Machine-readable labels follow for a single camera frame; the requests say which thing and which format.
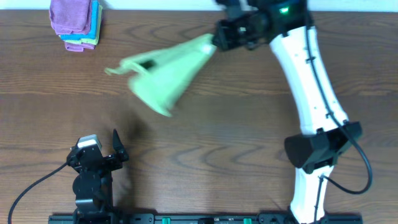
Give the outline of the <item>green microfiber cloth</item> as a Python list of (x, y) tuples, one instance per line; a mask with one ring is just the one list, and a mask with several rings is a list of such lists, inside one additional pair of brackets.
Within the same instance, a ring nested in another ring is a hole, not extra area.
[(108, 75), (125, 75), (129, 89), (155, 112), (171, 117), (170, 110), (217, 47), (213, 35), (204, 34), (170, 48), (137, 54), (120, 61), (117, 68), (105, 68)]

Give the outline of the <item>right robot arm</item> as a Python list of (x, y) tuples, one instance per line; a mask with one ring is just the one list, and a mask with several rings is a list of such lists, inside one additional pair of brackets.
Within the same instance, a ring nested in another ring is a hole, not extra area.
[(300, 134), (287, 137), (285, 152), (295, 168), (294, 196), (287, 214), (263, 213), (260, 223), (361, 223), (360, 215), (323, 208), (330, 174), (351, 140), (362, 133), (339, 104), (318, 48), (306, 1), (250, 1), (244, 12), (236, 0), (217, 0), (226, 19), (216, 25), (213, 43), (221, 50), (266, 43), (282, 67), (293, 94)]

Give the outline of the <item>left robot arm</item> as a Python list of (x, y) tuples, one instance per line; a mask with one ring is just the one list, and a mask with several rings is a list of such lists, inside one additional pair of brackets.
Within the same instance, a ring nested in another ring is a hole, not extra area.
[(114, 153), (103, 156), (97, 135), (79, 138), (67, 156), (67, 165), (78, 172), (73, 181), (76, 210), (73, 223), (120, 223), (121, 212), (113, 205), (112, 172), (123, 168), (129, 155), (113, 130)]

